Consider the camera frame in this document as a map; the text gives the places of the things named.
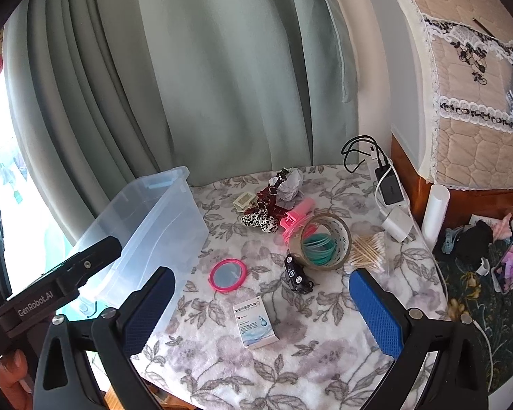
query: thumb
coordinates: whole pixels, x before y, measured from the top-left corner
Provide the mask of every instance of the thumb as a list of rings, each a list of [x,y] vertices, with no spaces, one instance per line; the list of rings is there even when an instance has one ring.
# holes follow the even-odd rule
[[[31,410],[32,396],[23,390],[19,381],[28,375],[27,358],[17,350],[0,359],[0,389],[15,410]]]

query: plastic storage box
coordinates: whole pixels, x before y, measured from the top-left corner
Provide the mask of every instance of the plastic storage box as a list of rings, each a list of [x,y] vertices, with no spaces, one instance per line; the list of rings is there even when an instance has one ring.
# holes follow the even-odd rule
[[[160,266],[175,273],[175,295],[160,320],[167,324],[209,230],[186,183],[186,167],[141,177],[110,202],[72,249],[72,254],[113,235],[123,251],[80,289],[80,295],[118,308]]]

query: metal screw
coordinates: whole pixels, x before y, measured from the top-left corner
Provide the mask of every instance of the metal screw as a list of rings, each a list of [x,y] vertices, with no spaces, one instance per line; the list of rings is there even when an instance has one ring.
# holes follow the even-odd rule
[[[53,316],[51,319],[51,323],[53,325],[61,325],[64,322],[64,314],[58,314],[57,316]]]
[[[115,315],[116,315],[115,308],[107,308],[101,313],[101,317],[104,317],[104,319],[110,319],[111,317],[114,317]]]
[[[419,310],[417,308],[411,308],[409,310],[409,316],[413,319],[422,319],[424,317],[424,314],[422,313],[422,310]]]
[[[460,320],[464,323],[464,324],[471,324],[473,322],[473,319],[471,318],[471,316],[467,313],[464,313],[460,316]]]

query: tape roll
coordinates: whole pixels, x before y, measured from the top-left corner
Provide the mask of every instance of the tape roll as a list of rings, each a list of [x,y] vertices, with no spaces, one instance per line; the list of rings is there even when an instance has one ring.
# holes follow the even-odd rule
[[[302,236],[305,235],[305,231],[308,227],[323,225],[329,232],[331,238],[337,243],[337,248],[332,254],[329,262],[325,265],[313,264],[304,254],[302,248]],[[350,251],[352,249],[352,236],[348,225],[340,217],[329,214],[316,214],[313,216],[304,227],[299,228],[289,240],[289,252],[297,259],[298,262],[302,263],[308,268],[313,270],[336,270],[340,268],[344,262],[348,260]]]

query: curtain fold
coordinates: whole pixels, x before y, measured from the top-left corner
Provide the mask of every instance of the curtain fold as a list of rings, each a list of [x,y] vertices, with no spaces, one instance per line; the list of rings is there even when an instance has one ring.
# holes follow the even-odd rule
[[[11,114],[76,241],[134,178],[341,162],[355,66],[327,0],[25,0],[4,40]]]

